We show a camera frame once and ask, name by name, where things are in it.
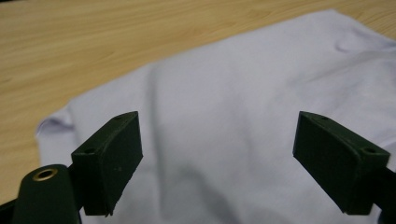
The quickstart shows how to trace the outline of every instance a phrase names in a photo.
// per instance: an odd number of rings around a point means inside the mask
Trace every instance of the cloth fold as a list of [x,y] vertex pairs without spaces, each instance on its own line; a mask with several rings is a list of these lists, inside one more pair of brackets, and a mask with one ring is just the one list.
[[[396,41],[334,10],[232,36],[88,91],[37,129],[42,164],[138,111],[144,159],[113,217],[83,223],[375,223],[292,157],[299,111],[396,152]],[[395,169],[395,160],[389,164]]]

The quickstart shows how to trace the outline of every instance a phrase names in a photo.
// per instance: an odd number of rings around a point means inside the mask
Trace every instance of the wood grain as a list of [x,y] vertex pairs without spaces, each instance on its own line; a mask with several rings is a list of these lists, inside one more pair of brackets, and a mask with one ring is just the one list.
[[396,38],[394,0],[0,4],[0,203],[39,166],[36,125],[71,98],[145,63],[328,8]]

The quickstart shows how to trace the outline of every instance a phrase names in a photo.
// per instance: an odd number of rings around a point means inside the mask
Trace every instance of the white cloth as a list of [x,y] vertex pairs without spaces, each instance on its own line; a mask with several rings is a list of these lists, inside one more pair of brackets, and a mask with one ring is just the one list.
[[396,42],[326,10],[150,63],[45,119],[42,164],[136,110],[145,157],[115,215],[85,223],[375,223],[342,214],[292,147],[303,110],[396,153]]

